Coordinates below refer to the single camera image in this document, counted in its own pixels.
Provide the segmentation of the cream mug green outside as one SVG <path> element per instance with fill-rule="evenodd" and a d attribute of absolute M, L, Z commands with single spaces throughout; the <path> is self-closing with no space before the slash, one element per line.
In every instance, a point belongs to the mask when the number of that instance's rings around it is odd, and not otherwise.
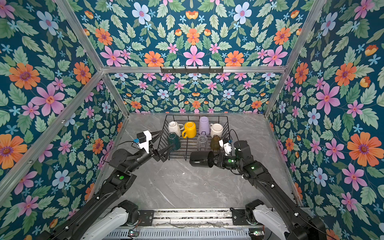
<path fill-rule="evenodd" d="M 172 145 L 172 151 L 177 151 L 181 148 L 180 138 L 176 133 L 169 133 L 167 140 L 168 144 Z"/>

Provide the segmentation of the white ceramic mug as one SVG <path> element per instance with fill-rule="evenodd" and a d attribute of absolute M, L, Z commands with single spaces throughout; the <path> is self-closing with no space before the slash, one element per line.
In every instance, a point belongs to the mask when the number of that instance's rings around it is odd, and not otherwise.
<path fill-rule="evenodd" d="M 170 133 L 175 133 L 178 137 L 180 137 L 182 135 L 182 132 L 184 131 L 184 125 L 172 121 L 168 124 L 168 129 Z"/>

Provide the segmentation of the olive green glass cup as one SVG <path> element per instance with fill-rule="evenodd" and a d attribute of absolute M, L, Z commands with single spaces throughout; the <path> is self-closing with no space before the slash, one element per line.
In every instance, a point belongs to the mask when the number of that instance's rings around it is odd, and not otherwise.
<path fill-rule="evenodd" d="M 220 140 L 221 138 L 217 135 L 214 135 L 214 137 L 211 140 L 210 147 L 214 152 L 219 152 L 221 149 L 220 146 Z"/>

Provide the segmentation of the black mug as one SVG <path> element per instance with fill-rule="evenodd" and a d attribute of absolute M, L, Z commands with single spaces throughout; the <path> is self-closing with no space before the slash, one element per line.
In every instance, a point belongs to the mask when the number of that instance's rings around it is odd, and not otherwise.
<path fill-rule="evenodd" d="M 191 153 L 189 163 L 193 167 L 212 168 L 215 155 L 212 151 L 195 151 Z"/>

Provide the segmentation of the yellow mug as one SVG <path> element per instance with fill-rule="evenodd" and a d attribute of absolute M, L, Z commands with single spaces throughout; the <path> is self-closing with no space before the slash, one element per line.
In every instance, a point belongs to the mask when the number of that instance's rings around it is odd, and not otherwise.
<path fill-rule="evenodd" d="M 182 132 L 182 137 L 184 139 L 192 139 L 197 135 L 197 126 L 194 122 L 186 122 L 184 125 L 184 130 Z"/>

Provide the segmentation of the white mug red inside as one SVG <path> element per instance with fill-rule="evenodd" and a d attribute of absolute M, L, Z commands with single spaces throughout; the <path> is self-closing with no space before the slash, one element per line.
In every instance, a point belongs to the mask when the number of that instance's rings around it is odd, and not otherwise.
<path fill-rule="evenodd" d="M 221 124 L 210 124 L 210 135 L 211 137 L 219 137 L 223 136 L 224 127 Z"/>

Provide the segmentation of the clear glass cup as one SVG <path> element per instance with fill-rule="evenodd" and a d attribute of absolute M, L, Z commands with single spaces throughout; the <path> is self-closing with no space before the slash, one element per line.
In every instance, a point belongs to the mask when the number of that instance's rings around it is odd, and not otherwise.
<path fill-rule="evenodd" d="M 197 138 L 197 150 L 206 151 L 208 149 L 208 137 L 205 133 L 201 134 Z"/>

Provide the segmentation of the lavender plastic cup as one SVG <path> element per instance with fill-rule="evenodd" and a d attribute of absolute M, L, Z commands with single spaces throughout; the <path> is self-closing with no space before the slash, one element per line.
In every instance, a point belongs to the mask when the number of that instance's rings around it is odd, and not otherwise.
<path fill-rule="evenodd" d="M 206 116 L 200 117 L 199 120 L 199 135 L 210 135 L 210 121 Z"/>

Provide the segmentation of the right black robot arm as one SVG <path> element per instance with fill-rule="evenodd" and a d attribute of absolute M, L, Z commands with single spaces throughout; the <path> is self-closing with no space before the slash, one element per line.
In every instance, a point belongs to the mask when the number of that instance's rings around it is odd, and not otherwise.
<path fill-rule="evenodd" d="M 318 217 L 311 217 L 278 186 L 268 169 L 254 160 L 247 141 L 234 144 L 219 141 L 224 150 L 214 164 L 238 175 L 259 190 L 272 204 L 270 210 L 263 201 L 254 200 L 245 207 L 245 218 L 250 224 L 262 224 L 281 240 L 325 240 L 326 227 Z"/>

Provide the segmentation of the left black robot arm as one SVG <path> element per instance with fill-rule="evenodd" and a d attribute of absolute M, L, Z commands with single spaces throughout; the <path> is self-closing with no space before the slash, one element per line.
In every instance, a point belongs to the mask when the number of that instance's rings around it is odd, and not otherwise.
<path fill-rule="evenodd" d="M 114 170 L 103 182 L 101 188 L 70 219 L 51 232 L 44 231 L 39 240 L 102 240 L 116 228 L 128 223 L 136 225 L 139 220 L 138 206 L 130 201 L 123 201 L 114 207 L 102 220 L 101 214 L 132 186 L 136 179 L 133 174 L 150 159 L 165 162 L 174 150 L 173 143 L 162 149 L 154 148 L 154 143 L 163 131 L 144 131 L 132 141 L 138 146 L 134 154 L 124 148 L 114 151 L 109 166 Z"/>

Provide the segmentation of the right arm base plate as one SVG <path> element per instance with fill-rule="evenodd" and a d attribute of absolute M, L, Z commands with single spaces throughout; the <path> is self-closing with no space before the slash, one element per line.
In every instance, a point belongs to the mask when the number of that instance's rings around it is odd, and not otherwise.
<path fill-rule="evenodd" d="M 230 208 L 230 212 L 232 214 L 232 222 L 234 226 L 251 226 L 256 224 L 256 222 L 250 222 L 247 219 L 244 209 Z"/>

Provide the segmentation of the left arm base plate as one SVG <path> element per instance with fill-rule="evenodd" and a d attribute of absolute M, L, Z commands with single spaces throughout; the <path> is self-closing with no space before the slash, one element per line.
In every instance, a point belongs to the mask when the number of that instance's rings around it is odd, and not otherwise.
<path fill-rule="evenodd" d="M 155 211 L 154 210 L 138 210 L 134 214 L 134 226 L 150 227 L 153 224 Z"/>

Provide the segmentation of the metal hook rail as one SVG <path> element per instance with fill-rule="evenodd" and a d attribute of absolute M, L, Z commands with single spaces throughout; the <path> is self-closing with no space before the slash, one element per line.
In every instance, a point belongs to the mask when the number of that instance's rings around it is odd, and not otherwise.
<path fill-rule="evenodd" d="M 223 67 L 160 67 L 162 74 L 221 74 Z"/>

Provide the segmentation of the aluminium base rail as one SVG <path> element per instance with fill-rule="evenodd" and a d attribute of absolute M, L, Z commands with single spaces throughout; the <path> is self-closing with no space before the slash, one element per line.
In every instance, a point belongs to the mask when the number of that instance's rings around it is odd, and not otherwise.
<path fill-rule="evenodd" d="M 224 218 L 228 218 L 229 215 L 225 215 L 222 210 L 215 211 L 214 209 L 196 209 L 186 210 L 184 212 L 177 211 L 175 213 L 165 213 L 162 217 L 168 217 L 168 220 L 164 220 L 165 224 L 170 225 L 197 225 L 197 224 L 210 224 L 215 225 L 224 222 Z"/>

